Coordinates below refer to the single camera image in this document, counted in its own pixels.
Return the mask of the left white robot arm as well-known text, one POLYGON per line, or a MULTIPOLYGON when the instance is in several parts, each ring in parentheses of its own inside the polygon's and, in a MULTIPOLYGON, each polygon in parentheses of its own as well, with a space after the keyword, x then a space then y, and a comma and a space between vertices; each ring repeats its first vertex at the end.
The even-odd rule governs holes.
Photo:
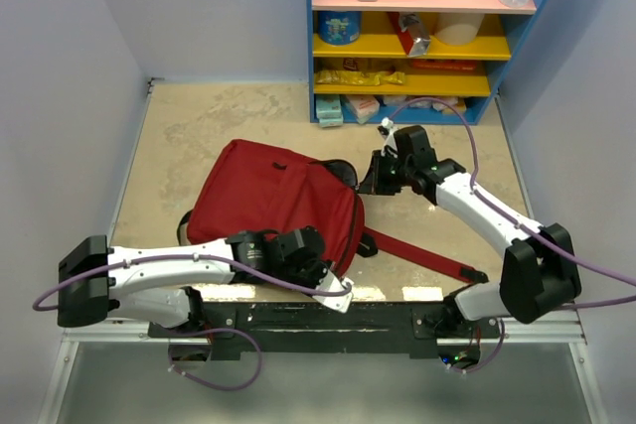
POLYGON ((244 230, 164 248, 111 247, 106 236, 89 236, 59 263, 57 324, 80 328, 123 318, 194 337, 206 324, 197 284, 267 283, 344 312, 350 288, 332 272, 325 250, 311 226, 285 233, 244 230))

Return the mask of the red student backpack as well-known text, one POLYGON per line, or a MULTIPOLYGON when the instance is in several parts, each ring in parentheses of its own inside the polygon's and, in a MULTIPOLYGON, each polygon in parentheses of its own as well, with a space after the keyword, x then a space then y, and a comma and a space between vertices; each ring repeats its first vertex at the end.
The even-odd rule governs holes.
POLYGON ((232 140, 221 152, 192 210, 177 227, 180 245, 201 244, 243 230, 289 232, 312 226, 325 241, 325 257, 342 277, 355 256, 379 252, 467 284, 487 275, 373 230, 365 224, 355 168, 340 159, 317 160, 272 145, 232 140))

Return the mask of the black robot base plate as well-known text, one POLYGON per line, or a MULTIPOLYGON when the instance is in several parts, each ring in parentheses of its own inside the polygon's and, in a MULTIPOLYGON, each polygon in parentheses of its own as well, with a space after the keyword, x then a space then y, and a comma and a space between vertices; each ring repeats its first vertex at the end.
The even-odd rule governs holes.
POLYGON ((265 353, 395 353, 437 358, 470 339, 497 339, 489 319, 441 322, 440 302, 354 302, 347 313, 315 302, 209 302, 206 325, 250 335, 265 353))

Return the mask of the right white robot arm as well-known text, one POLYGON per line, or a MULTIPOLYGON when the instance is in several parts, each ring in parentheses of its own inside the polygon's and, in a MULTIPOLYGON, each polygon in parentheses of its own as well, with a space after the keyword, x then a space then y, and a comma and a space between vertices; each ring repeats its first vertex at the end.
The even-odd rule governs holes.
POLYGON ((540 224, 488 193, 453 159, 437 158, 423 127, 396 127, 384 119, 384 139, 358 187, 362 194, 393 196, 409 187, 469 225, 501 256, 499 282, 467 285, 443 300, 431 323, 438 336, 466 337, 482 319, 512 317, 530 324, 581 293, 569 232, 540 224))

